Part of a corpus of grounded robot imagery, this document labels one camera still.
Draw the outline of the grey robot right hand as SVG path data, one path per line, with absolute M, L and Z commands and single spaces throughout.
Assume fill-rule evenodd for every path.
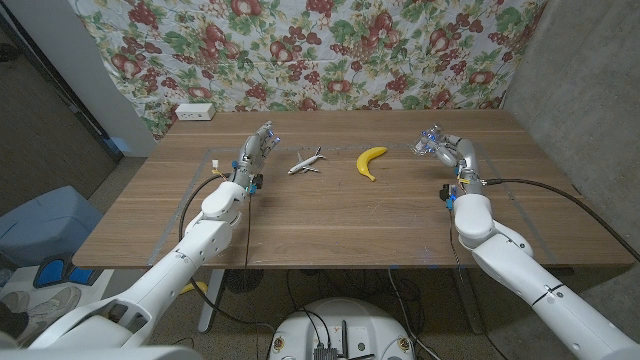
M 483 194 L 479 162 L 469 139 L 446 134 L 440 125 L 434 124 L 420 133 L 411 150 L 418 156 L 435 157 L 445 166 L 456 169 L 465 194 Z

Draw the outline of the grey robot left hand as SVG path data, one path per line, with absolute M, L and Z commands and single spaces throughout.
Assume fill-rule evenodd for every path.
M 272 122 L 264 123 L 254 134 L 249 136 L 239 152 L 237 166 L 232 173 L 231 182 L 249 187 L 255 176 L 261 173 L 269 153 L 280 142 L 272 130 Z

